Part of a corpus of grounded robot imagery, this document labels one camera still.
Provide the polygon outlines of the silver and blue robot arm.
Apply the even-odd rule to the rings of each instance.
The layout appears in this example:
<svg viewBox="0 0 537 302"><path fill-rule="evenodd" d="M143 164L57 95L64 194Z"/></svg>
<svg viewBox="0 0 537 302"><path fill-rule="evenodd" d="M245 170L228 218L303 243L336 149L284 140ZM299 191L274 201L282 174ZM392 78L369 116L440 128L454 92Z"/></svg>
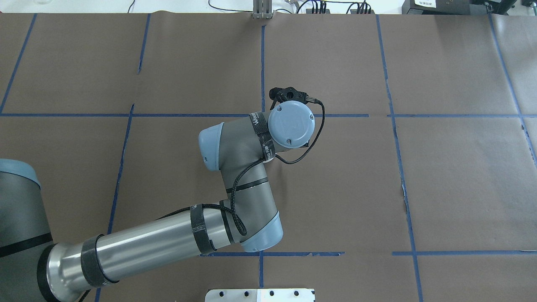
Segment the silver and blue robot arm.
<svg viewBox="0 0 537 302"><path fill-rule="evenodd" d="M83 301L93 289L229 245L247 253L272 248L284 232L265 164L311 148L315 128L304 101L276 102L268 112L206 128L199 149L207 169L222 177L222 200L186 204L77 244L54 241L33 167L2 159L2 302Z"/></svg>

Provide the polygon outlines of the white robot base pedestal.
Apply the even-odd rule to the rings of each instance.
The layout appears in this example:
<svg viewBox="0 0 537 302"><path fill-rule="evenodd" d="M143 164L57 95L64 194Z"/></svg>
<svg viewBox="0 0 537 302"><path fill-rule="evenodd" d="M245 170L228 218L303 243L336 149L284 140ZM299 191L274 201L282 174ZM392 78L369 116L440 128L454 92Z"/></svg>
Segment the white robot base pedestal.
<svg viewBox="0 0 537 302"><path fill-rule="evenodd" d="M213 289L205 296L206 302L315 302L314 289Z"/></svg>

